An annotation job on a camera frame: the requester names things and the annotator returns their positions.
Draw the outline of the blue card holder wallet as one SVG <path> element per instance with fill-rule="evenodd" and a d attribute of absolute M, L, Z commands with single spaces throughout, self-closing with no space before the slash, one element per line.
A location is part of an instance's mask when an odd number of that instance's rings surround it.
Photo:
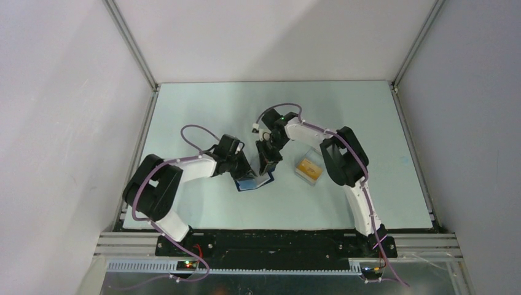
<path fill-rule="evenodd" d="M 275 169 L 271 169 L 266 174 L 262 176 L 257 176 L 255 178 L 251 179 L 242 179 L 242 180 L 235 180 L 235 186 L 237 188 L 237 191 L 244 192 L 244 191 L 252 191 L 261 188 L 262 186 L 265 186 L 267 184 L 270 184 L 274 182 L 274 176 L 273 172 Z"/>

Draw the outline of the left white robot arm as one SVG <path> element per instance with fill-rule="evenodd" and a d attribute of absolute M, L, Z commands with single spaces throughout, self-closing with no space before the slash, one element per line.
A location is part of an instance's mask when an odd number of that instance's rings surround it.
<path fill-rule="evenodd" d="M 234 181 L 257 177 L 243 152 L 244 143 L 231 135 L 223 135 L 218 144 L 191 157 L 165 160 L 147 155 L 134 172 L 122 193 L 131 206 L 136 221 L 147 221 L 163 235 L 171 238 L 170 247 L 180 256 L 193 251 L 191 226 L 173 209 L 181 184 L 213 178 L 229 173 Z"/>

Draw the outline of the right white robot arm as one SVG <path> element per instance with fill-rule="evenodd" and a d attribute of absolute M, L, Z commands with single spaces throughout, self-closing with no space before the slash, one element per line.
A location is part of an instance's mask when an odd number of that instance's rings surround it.
<path fill-rule="evenodd" d="M 282 161 L 281 150 L 289 141 L 310 146 L 323 158 L 330 179 L 343 187 L 355 218 L 358 251 L 366 257 L 375 256 L 382 248 L 387 231 L 378 217 L 369 192 L 369 159 L 349 127 L 330 131 L 304 121 L 294 112 L 281 115 L 274 108 L 264 111 L 253 123 L 259 135 L 260 174 L 272 171 Z"/>

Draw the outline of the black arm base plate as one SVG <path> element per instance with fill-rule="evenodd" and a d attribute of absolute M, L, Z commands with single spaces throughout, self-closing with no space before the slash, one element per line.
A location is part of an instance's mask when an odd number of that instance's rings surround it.
<path fill-rule="evenodd" d="M 273 270 L 341 270 L 350 259 L 398 256 L 393 237 L 387 235 L 379 248 L 372 239 L 348 230 L 193 230 L 174 246 L 166 237 L 157 239 L 158 257 L 186 257 L 185 250 L 199 254 L 210 268 Z"/>

